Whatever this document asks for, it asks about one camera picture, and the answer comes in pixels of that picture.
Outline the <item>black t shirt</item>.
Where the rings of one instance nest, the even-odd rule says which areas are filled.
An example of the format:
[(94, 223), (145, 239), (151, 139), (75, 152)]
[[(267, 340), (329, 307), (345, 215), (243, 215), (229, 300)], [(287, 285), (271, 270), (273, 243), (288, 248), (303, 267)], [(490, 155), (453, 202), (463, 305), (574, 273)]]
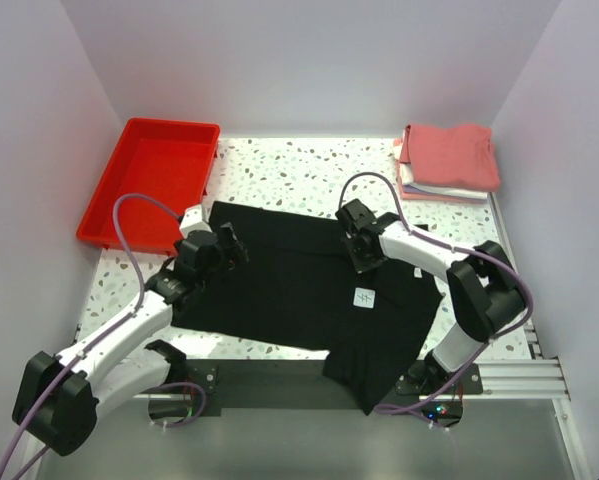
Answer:
[(442, 296), (432, 275), (388, 260), (359, 274), (330, 219), (217, 201), (248, 261), (220, 272), (173, 315), (175, 327), (314, 351), (323, 374), (370, 414), (417, 359)]

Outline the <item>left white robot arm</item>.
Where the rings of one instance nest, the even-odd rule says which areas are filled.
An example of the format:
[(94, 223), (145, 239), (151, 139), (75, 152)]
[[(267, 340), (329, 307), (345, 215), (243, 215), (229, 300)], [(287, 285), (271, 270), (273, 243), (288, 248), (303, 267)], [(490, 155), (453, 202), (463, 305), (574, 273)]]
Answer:
[(137, 299), (62, 354), (36, 354), (24, 369), (13, 420), (61, 456), (79, 448), (97, 422), (95, 384), (142, 340), (169, 325), (222, 269), (248, 260), (227, 222), (194, 230), (175, 243), (177, 255), (141, 285)]

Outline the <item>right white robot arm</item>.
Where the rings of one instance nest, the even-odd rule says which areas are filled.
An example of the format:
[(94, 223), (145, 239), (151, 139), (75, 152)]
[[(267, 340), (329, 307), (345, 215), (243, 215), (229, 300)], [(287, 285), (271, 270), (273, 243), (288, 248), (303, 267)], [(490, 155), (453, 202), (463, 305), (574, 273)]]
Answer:
[(459, 382), (464, 366), (506, 326), (531, 312), (528, 287), (496, 242), (476, 247), (452, 244), (397, 214), (377, 217), (358, 199), (340, 206), (336, 218), (357, 272), (395, 260), (447, 284), (455, 324), (426, 354), (424, 365), (410, 370), (411, 376), (435, 392), (448, 392)]

